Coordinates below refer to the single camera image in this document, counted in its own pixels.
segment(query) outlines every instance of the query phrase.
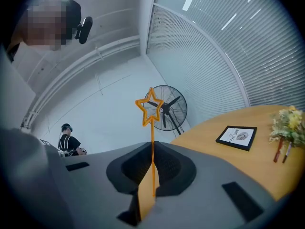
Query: wooden table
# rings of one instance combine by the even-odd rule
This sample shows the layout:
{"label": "wooden table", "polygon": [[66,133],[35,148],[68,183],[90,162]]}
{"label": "wooden table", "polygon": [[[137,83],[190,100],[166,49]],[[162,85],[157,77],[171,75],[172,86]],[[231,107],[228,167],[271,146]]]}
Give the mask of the wooden table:
{"label": "wooden table", "polygon": [[[284,164],[285,154],[279,156],[277,163],[273,162],[278,142],[269,144],[270,114],[283,108],[287,107],[261,105],[225,113],[193,127],[171,143],[226,160],[279,200],[296,188],[305,167],[305,150],[298,147],[290,150]],[[215,142],[228,125],[257,127],[249,152]]]}

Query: framed sign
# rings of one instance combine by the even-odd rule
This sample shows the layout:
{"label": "framed sign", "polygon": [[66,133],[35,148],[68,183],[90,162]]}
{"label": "framed sign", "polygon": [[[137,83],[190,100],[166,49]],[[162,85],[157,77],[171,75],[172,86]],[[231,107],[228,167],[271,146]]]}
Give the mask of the framed sign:
{"label": "framed sign", "polygon": [[217,143],[249,151],[255,137],[257,127],[228,125],[216,139]]}

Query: orange star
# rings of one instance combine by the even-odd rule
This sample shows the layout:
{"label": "orange star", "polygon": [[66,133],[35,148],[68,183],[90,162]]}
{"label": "orange star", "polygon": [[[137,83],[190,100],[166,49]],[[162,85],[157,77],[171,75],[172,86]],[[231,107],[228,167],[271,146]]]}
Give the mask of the orange star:
{"label": "orange star", "polygon": [[[142,104],[147,103],[150,100],[151,96],[152,96],[153,100],[158,103],[157,110],[156,110],[157,111],[156,112],[157,117],[154,116],[154,115],[151,115],[147,118],[147,110],[142,106]],[[147,98],[139,99],[139,100],[135,101],[135,104],[143,111],[143,122],[142,122],[143,126],[147,126],[148,123],[150,123],[154,120],[155,121],[160,121],[160,108],[161,108],[163,103],[164,103],[163,100],[157,99],[156,94],[155,94],[152,87],[148,91]]]}

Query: white ceiling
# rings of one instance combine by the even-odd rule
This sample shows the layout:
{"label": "white ceiling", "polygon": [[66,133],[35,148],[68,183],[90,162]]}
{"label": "white ceiling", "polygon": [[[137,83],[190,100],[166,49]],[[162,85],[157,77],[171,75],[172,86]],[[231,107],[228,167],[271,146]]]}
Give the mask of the white ceiling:
{"label": "white ceiling", "polygon": [[[37,4],[42,0],[31,0]],[[44,51],[21,43],[13,65],[37,96],[69,65],[103,45],[138,34],[139,0],[75,0],[81,5],[81,21],[93,18],[93,26],[85,44],[72,40],[60,51]]]}

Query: black slot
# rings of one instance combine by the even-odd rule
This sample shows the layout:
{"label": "black slot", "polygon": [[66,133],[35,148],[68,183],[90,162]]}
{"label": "black slot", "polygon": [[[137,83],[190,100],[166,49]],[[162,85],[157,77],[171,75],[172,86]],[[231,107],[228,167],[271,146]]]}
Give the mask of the black slot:
{"label": "black slot", "polygon": [[81,168],[84,168],[84,167],[87,167],[87,166],[89,166],[89,164],[87,162],[80,162],[80,163],[77,163],[77,164],[68,165],[68,166],[66,166],[66,168],[67,168],[68,171],[72,171],[72,170],[81,169]]}
{"label": "black slot", "polygon": [[263,213],[259,205],[236,182],[223,184],[222,187],[247,222]]}

